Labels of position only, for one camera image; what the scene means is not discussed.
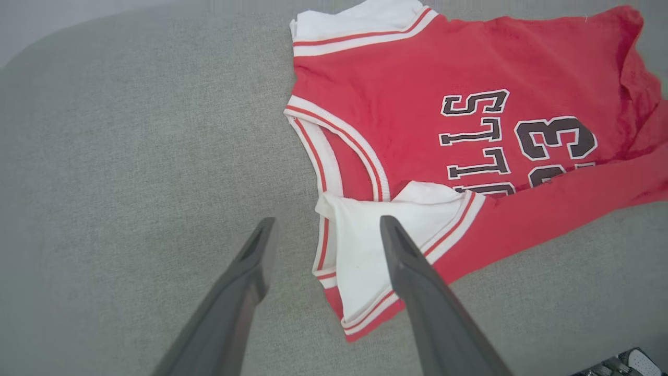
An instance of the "clothing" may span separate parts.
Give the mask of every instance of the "clothing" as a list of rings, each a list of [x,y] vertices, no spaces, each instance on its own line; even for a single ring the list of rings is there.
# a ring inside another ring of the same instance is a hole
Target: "clothing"
[[[383,213],[411,236],[430,229],[416,243],[452,282],[666,198],[668,107],[635,51],[642,24],[630,7],[448,21],[410,0],[297,16],[285,114],[323,192],[313,273],[347,339],[402,308]]]

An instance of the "red jersey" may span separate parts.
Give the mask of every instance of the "red jersey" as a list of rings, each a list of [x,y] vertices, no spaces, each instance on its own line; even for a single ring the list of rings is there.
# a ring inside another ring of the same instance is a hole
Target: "red jersey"
[[[433,245],[447,244],[430,260],[446,282],[666,198],[668,106],[635,49],[638,11],[469,22],[417,1],[373,3],[291,24],[297,83],[285,114],[320,192],[390,201],[424,181],[486,195],[456,241]],[[322,218],[313,273],[342,318],[332,232]],[[347,338],[402,307],[385,303],[342,320]]]

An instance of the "gray fabric surface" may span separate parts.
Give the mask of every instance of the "gray fabric surface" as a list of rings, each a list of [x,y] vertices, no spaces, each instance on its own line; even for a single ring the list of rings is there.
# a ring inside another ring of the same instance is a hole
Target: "gray fabric surface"
[[[315,174],[281,113],[288,21],[357,2],[145,9],[55,33],[0,70],[0,375],[150,374],[265,216],[283,232],[244,374],[420,374],[405,312],[345,342],[310,273]],[[552,18],[617,2],[432,5]],[[668,5],[635,5],[665,81]],[[517,375],[569,375],[643,344],[668,368],[667,222],[666,203],[620,210],[454,290]]]

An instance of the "white floor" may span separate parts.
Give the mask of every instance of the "white floor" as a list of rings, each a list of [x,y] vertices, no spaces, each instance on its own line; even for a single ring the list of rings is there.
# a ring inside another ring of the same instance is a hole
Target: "white floor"
[[[0,0],[0,68],[31,43],[91,19],[175,0]]]

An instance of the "black mechanical object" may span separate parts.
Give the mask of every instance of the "black mechanical object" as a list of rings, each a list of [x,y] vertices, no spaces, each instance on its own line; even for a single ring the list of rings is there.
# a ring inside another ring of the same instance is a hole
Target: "black mechanical object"
[[[154,376],[241,372],[255,306],[267,295],[278,229],[264,218],[162,358]]]
[[[394,217],[380,219],[392,288],[406,303],[427,376],[511,376],[457,296]]]

